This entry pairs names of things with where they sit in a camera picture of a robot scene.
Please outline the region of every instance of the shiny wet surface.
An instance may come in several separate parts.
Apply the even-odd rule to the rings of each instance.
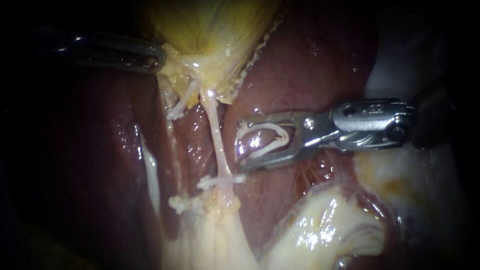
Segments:
[[[9,160],[15,164],[10,171],[10,178],[15,179],[15,202],[23,206],[20,209],[28,213],[28,220],[47,228],[79,253],[104,262],[107,268],[148,269],[149,257],[155,252],[146,246],[158,242],[151,233],[155,225],[149,219],[152,209],[146,200],[143,163],[138,160],[139,126],[122,88],[140,84],[148,96],[155,88],[153,79],[105,70],[69,74],[39,69],[43,72],[28,80],[48,87],[36,89],[28,83],[25,91],[32,94],[26,103],[17,104],[15,118],[11,118],[15,120],[9,122],[18,133],[16,143],[9,145],[13,153]],[[65,92],[65,85],[73,85],[73,91]],[[17,118],[25,112],[29,116]],[[295,173],[308,174],[310,168],[322,164],[330,167],[328,160],[320,160]],[[138,218],[139,213],[147,214]],[[367,266],[377,263],[360,262]]]

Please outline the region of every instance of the white tissue strand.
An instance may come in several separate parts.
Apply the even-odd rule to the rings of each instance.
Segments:
[[[290,218],[285,231],[261,258],[265,270],[331,270],[339,258],[376,256],[384,249],[384,225],[355,200],[342,196],[339,184],[318,186]]]
[[[231,186],[216,186],[192,199],[170,198],[169,204],[181,213],[180,230],[174,241],[163,243],[162,269],[261,270]]]

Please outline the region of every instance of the yellow fat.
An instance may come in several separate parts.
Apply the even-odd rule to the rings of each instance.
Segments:
[[[231,104],[234,84],[271,25],[281,0],[153,1],[144,5],[143,33],[164,43],[163,75],[182,97],[191,80]],[[187,102],[199,102],[198,91]]]

